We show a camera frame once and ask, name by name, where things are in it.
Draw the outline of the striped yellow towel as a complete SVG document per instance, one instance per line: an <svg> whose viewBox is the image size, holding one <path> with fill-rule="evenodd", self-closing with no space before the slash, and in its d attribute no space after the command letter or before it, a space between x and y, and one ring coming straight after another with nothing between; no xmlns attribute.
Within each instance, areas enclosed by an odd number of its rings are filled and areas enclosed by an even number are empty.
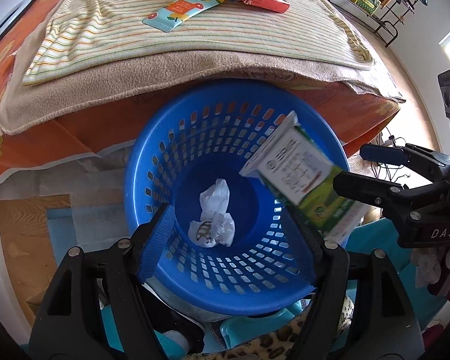
<svg viewBox="0 0 450 360"><path fill-rule="evenodd" d="M285 0L275 13L225 0L190 19L170 17L170 33L145 19L175 0L64 0L23 77L33 86L105 63L184 50L272 55L369 69L374 58L327 0Z"/></svg>

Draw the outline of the large white tissue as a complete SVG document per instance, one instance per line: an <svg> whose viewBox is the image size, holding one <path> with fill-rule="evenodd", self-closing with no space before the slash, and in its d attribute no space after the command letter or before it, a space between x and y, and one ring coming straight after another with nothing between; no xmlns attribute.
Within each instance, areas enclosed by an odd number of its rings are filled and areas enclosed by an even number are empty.
<svg viewBox="0 0 450 360"><path fill-rule="evenodd" d="M199 221L191 221L187 232L193 244L206 249L217 245L232 245L236 225L227 211L229 200L227 182L220 178L200 194L201 218Z"/></svg>

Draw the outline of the colourful long snack packet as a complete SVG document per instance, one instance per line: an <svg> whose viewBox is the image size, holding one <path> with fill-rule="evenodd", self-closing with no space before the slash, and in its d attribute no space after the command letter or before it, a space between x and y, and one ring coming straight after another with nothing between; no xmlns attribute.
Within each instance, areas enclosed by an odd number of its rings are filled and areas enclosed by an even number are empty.
<svg viewBox="0 0 450 360"><path fill-rule="evenodd" d="M225 0L175 0L166 7L149 14L142 23L170 33L184 21L210 8L217 7Z"/></svg>

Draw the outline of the beige fleece blanket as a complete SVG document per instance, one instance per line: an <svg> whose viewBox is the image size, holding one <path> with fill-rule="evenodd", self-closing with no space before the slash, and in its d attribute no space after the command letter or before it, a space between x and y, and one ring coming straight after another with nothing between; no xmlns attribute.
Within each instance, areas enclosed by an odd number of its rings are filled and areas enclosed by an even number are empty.
<svg viewBox="0 0 450 360"><path fill-rule="evenodd" d="M356 94L404 99L377 54L372 55L375 62L371 69L357 70L235 51L174 51L106 63L48 83L24 85L25 72L44 40L46 26L42 21L15 53L13 71L0 102L0 128L8 135L89 107L226 75L277 81L289 88L341 82Z"/></svg>

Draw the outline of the blue plastic laundry basket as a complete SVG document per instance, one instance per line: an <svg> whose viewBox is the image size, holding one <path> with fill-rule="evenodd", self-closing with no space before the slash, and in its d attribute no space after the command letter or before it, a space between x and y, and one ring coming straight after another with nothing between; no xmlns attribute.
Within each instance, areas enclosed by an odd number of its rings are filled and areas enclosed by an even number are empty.
<svg viewBox="0 0 450 360"><path fill-rule="evenodd" d="M347 168L342 144L317 111L257 80L212 80L190 88L147 122L126 170L128 227L135 231L149 222L162 203L175 210L174 230L149 279L193 306L226 315L267 314L312 292L281 228L282 204L260 180L240 175L291 111L325 155ZM188 229L200 218L200 194L218 178L230 190L235 236L230 247L201 248Z"/></svg>

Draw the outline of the green white milk carton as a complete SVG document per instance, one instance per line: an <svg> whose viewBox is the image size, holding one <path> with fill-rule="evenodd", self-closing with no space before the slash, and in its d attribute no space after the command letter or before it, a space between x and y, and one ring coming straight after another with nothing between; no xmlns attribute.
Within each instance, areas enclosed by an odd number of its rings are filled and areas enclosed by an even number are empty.
<svg viewBox="0 0 450 360"><path fill-rule="evenodd" d="M343 244L367 213L368 206L339 196L333 179L342 169L306 134L291 111L241 168L256 177L327 241Z"/></svg>

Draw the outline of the orange floral bedsheet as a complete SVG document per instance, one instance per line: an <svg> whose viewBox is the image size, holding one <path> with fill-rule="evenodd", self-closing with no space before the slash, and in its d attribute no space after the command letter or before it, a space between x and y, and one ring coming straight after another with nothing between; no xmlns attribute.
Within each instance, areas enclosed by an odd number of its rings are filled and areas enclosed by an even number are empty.
<svg viewBox="0 0 450 360"><path fill-rule="evenodd" d="M0 102L14 69L16 51L42 21L49 22L63 1L35 0L0 40ZM377 54L362 34L355 27L353 29L371 48L372 55ZM15 135L8 135L0 128L0 183L24 169L52 167L68 160L116 150L135 140L147 121L166 102L191 86L224 78L257 80L230 75L212 76L91 106ZM277 81L270 83L289 90L320 113L345 144L347 154L355 153L362 144L370 141L395 116L400 102L375 94L356 94L341 82L300 85L297 88L289 88Z"/></svg>

